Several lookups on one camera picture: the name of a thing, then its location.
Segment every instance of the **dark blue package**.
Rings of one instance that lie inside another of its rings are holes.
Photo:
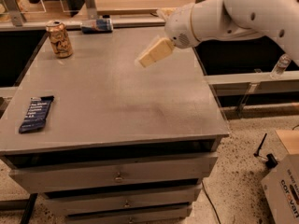
[[[36,132],[46,125],[46,118],[54,96],[31,98],[31,102],[19,133]]]

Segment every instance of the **drawer knob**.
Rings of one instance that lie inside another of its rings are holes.
[[[129,218],[129,224],[134,224],[132,217]]]
[[[125,205],[124,205],[123,207],[124,207],[124,208],[129,208],[129,207],[131,207],[131,205],[129,204],[129,201],[128,201],[128,200],[125,201]]]
[[[117,177],[115,177],[115,181],[116,181],[117,183],[121,183],[122,180],[123,180],[123,177],[121,176],[121,172],[118,172]]]

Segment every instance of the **plastic bottle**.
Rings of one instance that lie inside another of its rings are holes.
[[[281,78],[281,75],[288,68],[291,61],[291,58],[287,54],[280,56],[278,62],[270,73],[270,77],[273,79]]]

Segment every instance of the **speckled floor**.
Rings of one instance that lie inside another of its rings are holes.
[[[214,203],[221,224],[271,224],[274,223],[261,180],[268,174],[263,159],[253,156],[263,136],[267,133],[261,155],[273,153],[283,159],[287,150],[281,144],[276,130],[290,130],[299,124],[299,104],[246,106],[243,118],[232,108],[225,108],[231,135],[222,139],[219,158],[211,176],[204,179],[206,192]],[[0,163],[0,200],[27,198],[28,194],[8,177],[8,168]],[[0,223],[20,223],[21,211],[0,213]],[[37,198],[30,220],[32,224],[62,224]],[[211,204],[202,191],[193,203],[191,215],[185,219],[166,220],[152,224],[216,224]]]

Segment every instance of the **white robotic arm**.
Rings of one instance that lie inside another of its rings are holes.
[[[299,4],[295,0],[206,0],[192,3],[178,7],[170,14],[165,32],[180,49],[196,47],[210,39],[248,40],[266,35],[299,66]],[[147,53],[149,60],[152,58],[154,62],[155,52],[153,49]]]

